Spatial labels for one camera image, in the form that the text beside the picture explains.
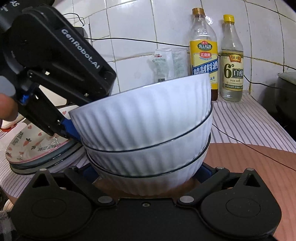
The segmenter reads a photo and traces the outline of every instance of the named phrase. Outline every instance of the bottle cap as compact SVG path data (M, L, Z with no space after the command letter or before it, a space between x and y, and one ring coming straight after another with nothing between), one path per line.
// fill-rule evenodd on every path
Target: bottle cap
M205 11L200 8L200 7L196 7L194 9L192 9L192 15L205 15Z
M234 23L234 16L233 15L223 15L224 22L233 22Z

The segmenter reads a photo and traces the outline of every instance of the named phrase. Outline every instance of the yellow label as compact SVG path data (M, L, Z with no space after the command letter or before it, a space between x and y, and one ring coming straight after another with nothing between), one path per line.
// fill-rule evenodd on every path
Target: yellow label
M210 40L190 41L192 74L210 73L211 88L218 89L218 48Z
M222 52L223 88L242 91L244 85L244 55Z

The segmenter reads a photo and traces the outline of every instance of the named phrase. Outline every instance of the glass bottle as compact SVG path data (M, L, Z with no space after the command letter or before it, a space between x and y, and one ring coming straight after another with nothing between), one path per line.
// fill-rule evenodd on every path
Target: glass bottle
M218 48L214 30L206 22L202 8L192 9L194 16L190 30L190 56L192 74L209 72L211 100L218 98Z
M244 84L244 52L239 40L233 15L223 15L224 38L222 40L221 60L223 86L221 96L224 100L239 102Z

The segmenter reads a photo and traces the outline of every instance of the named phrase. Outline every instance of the orange brown table surface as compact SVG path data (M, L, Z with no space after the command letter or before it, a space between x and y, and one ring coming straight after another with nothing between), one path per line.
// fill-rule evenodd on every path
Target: orange brown table surface
M296 154L263 146L249 145L261 153L272 157L293 169L296 169ZM243 172L246 168L256 169L279 203L282 219L276 230L275 238L279 241L296 240L296 171L258 153L244 144L215 143L210 144L205 163L212 167L226 167L231 172ZM198 183L189 180L181 187L162 196L178 197L192 189ZM104 180L95 186L114 198L129 196L116 190ZM16 198L9 197L14 203Z

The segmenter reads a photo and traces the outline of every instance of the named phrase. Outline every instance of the dark pot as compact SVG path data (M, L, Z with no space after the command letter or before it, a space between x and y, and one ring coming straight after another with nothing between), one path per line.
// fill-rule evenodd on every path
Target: dark pot
M276 109L290 123L296 123L296 72L278 74L275 90Z

